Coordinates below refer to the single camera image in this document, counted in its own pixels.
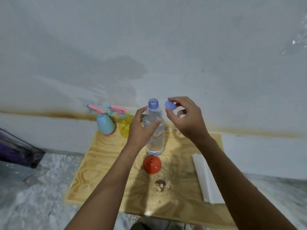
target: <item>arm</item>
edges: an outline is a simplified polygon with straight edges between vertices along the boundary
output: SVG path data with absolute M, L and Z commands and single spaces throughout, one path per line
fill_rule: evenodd
M 140 118 L 145 110 L 146 107 L 136 112 L 127 144 L 65 230 L 113 230 L 133 162 L 161 123 L 156 120 L 144 128 Z
M 167 117 L 205 157 L 238 229 L 296 229 L 220 149 L 206 129 L 200 108 L 188 97 L 169 100 L 185 108 L 177 116 L 167 108 Z

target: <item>red funnel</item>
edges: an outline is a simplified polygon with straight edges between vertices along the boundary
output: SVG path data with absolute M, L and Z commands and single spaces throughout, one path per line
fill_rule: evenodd
M 160 158 L 150 155 L 145 158 L 142 169 L 144 169 L 148 174 L 156 174 L 160 171 L 161 165 Z

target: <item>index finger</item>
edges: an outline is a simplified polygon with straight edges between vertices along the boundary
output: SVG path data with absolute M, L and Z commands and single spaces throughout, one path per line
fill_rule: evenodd
M 192 103 L 190 102 L 192 100 L 190 100 L 188 97 L 169 97 L 168 100 L 179 103 L 181 106 L 183 106 L 187 110 L 192 106 Z
M 143 108 L 141 109 L 138 109 L 135 113 L 135 116 L 133 119 L 137 119 L 137 121 L 139 121 L 139 119 L 141 118 L 142 116 L 142 113 L 147 109 L 147 106 L 144 106 Z

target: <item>yellow spray bottle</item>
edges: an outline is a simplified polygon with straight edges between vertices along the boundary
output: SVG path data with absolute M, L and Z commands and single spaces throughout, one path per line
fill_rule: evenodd
M 119 132 L 122 136 L 128 137 L 129 136 L 129 128 L 131 124 L 131 117 L 129 115 L 126 115 L 126 112 L 128 112 L 127 109 L 121 107 L 121 106 L 113 106 L 113 105 L 107 105 L 107 108 L 110 109 L 109 115 L 111 115 L 113 112 L 117 112 L 119 115 Z

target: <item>bottle mouth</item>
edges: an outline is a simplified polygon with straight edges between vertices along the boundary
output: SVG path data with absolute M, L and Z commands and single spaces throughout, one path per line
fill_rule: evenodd
M 148 101 L 148 108 L 151 110 L 156 110 L 159 108 L 159 102 L 155 98 Z

